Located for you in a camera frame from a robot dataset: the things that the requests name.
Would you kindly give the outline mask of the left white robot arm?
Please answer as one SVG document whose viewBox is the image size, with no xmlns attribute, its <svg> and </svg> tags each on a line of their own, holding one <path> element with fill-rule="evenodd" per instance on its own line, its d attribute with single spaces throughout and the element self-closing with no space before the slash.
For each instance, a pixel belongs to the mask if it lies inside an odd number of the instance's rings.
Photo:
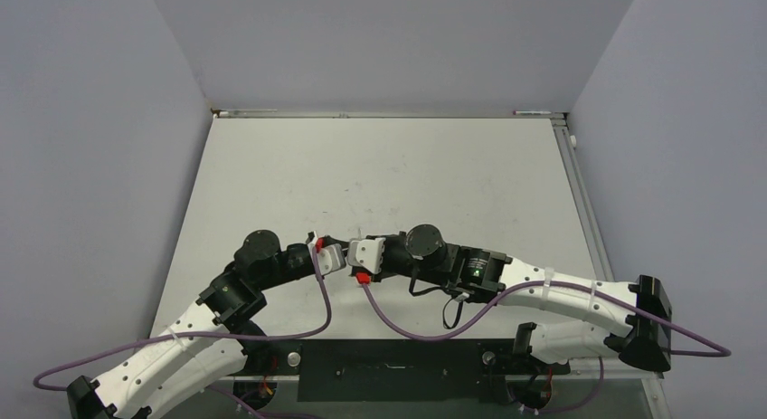
<svg viewBox="0 0 767 419">
<path fill-rule="evenodd" d="M 282 248 L 269 230 L 250 233 L 233 260 L 162 332 L 122 364 L 66 388 L 74 418 L 161 418 L 218 379 L 269 364 L 264 333 L 252 317 L 265 290 L 346 266 L 349 244 L 311 234 Z"/>
</svg>

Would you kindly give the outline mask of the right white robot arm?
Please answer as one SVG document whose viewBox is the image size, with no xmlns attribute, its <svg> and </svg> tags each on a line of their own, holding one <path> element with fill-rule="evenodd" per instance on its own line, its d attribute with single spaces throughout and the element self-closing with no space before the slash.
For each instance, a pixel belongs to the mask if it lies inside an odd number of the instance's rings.
<svg viewBox="0 0 767 419">
<path fill-rule="evenodd" d="M 562 323 L 518 326 L 513 364 L 533 372 L 573 358 L 616 357 L 643 371 L 671 368 L 672 308 L 659 279 L 598 281 L 542 268 L 502 252 L 447 243 L 432 224 L 370 235 L 351 243 L 346 259 L 358 282 L 402 275 L 429 283 L 459 304 L 525 307 L 562 316 Z"/>
</svg>

